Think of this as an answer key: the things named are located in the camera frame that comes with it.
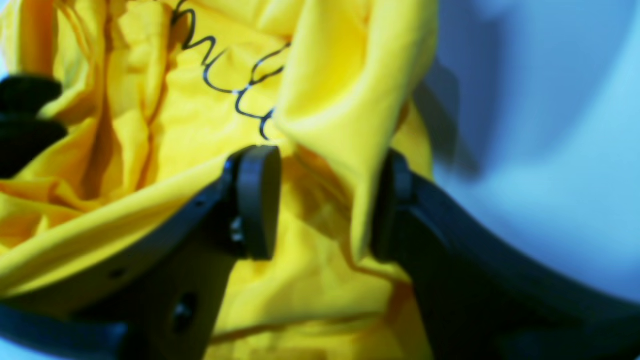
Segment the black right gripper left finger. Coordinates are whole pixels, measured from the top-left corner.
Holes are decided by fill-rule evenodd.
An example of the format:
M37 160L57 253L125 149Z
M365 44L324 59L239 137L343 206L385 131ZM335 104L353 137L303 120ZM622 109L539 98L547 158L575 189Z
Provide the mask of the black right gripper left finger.
M1 337L71 360L201 360L238 260L274 256L281 152L249 146L150 234L1 301Z

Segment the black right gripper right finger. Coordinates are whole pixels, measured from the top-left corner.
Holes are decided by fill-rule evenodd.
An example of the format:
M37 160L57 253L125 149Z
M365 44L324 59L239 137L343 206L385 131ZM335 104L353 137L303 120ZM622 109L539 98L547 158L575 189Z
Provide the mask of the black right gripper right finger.
M639 305L579 284L487 230L390 150L371 252L409 276L437 360L637 360Z

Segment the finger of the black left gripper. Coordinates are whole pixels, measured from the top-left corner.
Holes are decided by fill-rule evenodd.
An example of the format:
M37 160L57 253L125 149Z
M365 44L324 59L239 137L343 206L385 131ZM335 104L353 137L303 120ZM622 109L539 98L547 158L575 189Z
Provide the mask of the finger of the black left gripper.
M68 131L40 111L63 93L61 82L39 75L9 75L0 84L0 177L10 179Z

